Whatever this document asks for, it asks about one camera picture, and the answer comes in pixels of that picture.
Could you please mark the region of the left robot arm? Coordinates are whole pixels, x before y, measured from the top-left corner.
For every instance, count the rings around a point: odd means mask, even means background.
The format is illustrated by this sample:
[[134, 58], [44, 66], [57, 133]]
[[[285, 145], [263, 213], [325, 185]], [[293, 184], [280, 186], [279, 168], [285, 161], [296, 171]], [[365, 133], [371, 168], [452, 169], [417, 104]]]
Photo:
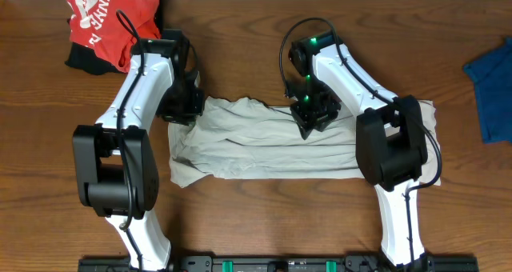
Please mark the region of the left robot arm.
[[150, 144], [156, 118], [188, 126], [202, 114], [204, 93], [190, 41], [141, 39], [132, 49], [130, 71], [107, 111], [72, 137], [81, 203], [111, 224], [129, 255], [85, 258], [80, 271], [170, 271], [172, 245], [154, 210], [159, 175]]

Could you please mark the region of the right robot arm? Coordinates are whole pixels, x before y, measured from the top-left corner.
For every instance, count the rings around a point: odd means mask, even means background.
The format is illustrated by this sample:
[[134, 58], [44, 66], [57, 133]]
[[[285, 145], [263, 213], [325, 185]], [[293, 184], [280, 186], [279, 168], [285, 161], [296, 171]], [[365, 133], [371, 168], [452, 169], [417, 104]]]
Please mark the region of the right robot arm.
[[304, 78], [286, 84], [296, 100], [290, 110], [301, 136], [324, 131], [342, 108], [351, 112], [356, 162], [378, 196], [385, 264], [395, 271], [420, 270], [425, 249], [412, 187], [419, 183], [428, 151], [418, 100], [379, 85], [331, 32], [292, 42], [288, 58]]

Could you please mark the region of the beige t-shirt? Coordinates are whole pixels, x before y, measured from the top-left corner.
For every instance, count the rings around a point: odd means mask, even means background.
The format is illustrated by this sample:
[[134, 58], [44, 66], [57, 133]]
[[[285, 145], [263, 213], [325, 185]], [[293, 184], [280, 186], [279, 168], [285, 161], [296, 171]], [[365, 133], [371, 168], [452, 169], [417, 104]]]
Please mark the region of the beige t-shirt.
[[189, 125], [168, 126], [171, 180], [186, 187], [223, 179], [361, 178], [355, 118], [346, 107], [323, 132], [302, 138], [287, 106], [208, 98]]

